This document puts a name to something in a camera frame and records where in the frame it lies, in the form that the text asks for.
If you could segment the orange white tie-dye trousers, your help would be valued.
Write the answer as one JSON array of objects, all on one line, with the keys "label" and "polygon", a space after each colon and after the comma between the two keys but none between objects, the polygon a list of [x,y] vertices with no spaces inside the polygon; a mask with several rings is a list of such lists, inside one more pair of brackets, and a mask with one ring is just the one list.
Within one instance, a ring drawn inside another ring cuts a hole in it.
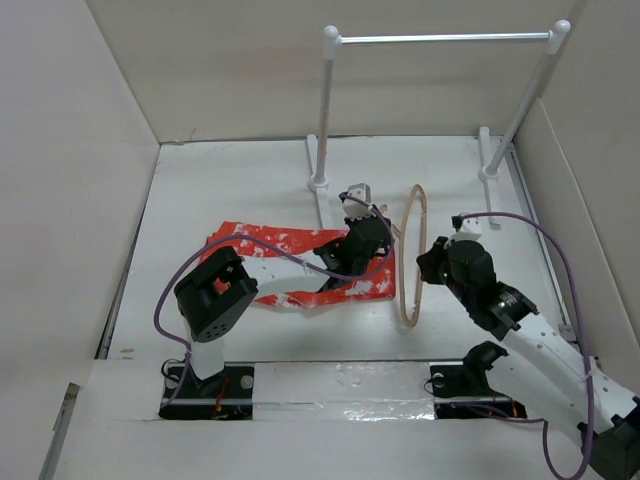
[{"label": "orange white tie-dye trousers", "polygon": [[396,295],[395,259],[376,257],[364,280],[319,293],[330,276],[313,249],[346,235],[336,229],[298,229],[225,221],[207,237],[209,243],[225,239],[243,258],[247,274],[258,283],[256,304],[269,307],[311,309],[348,302],[390,300]]}]

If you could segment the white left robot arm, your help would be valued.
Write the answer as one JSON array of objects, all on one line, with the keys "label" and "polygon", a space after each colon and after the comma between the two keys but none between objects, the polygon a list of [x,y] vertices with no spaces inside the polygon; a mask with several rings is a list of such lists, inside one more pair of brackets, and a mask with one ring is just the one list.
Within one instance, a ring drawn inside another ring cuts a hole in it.
[{"label": "white left robot arm", "polygon": [[178,311],[190,336],[188,384],[201,396],[222,387],[222,339],[256,300],[306,307],[342,302],[349,288],[394,288],[393,237],[389,219],[346,221],[344,232],[301,229],[239,229],[217,236],[189,264],[176,284]]}]

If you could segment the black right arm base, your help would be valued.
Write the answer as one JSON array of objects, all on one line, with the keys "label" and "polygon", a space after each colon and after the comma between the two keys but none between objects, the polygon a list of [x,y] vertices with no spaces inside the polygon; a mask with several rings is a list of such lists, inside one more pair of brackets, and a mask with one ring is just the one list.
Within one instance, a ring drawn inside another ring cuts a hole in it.
[{"label": "black right arm base", "polygon": [[501,346],[486,341],[473,347],[462,360],[429,365],[423,390],[434,399],[437,419],[527,420],[526,408],[489,385],[487,373],[506,357]]}]

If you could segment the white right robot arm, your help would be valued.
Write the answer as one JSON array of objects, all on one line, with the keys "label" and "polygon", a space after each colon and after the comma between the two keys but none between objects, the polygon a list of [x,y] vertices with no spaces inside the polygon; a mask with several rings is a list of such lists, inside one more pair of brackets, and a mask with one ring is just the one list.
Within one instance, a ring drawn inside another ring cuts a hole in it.
[{"label": "white right robot arm", "polygon": [[638,473],[638,395],[585,361],[530,299],[499,281],[480,243],[440,237],[417,265],[425,283],[446,286],[492,337],[462,360],[468,390],[524,404],[569,437],[604,479]]}]

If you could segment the beige plastic hanger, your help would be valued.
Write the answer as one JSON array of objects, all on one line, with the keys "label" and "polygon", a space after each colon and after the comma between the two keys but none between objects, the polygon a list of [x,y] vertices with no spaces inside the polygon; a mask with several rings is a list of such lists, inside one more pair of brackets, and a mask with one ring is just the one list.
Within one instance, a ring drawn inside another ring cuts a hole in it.
[{"label": "beige plastic hanger", "polygon": [[428,197],[420,184],[414,184],[400,210],[387,204],[380,204],[378,209],[392,220],[396,241],[396,329],[401,335],[407,335],[418,325],[422,312],[424,283],[417,257],[427,248]]}]

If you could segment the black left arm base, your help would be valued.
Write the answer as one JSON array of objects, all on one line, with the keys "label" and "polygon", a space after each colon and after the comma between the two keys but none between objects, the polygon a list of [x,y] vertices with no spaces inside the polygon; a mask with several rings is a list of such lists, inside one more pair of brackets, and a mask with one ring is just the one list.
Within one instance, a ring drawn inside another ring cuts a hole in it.
[{"label": "black left arm base", "polygon": [[241,421],[253,419],[255,365],[226,364],[212,379],[183,377],[184,362],[168,359],[161,366],[164,387],[159,417],[164,420]]}]

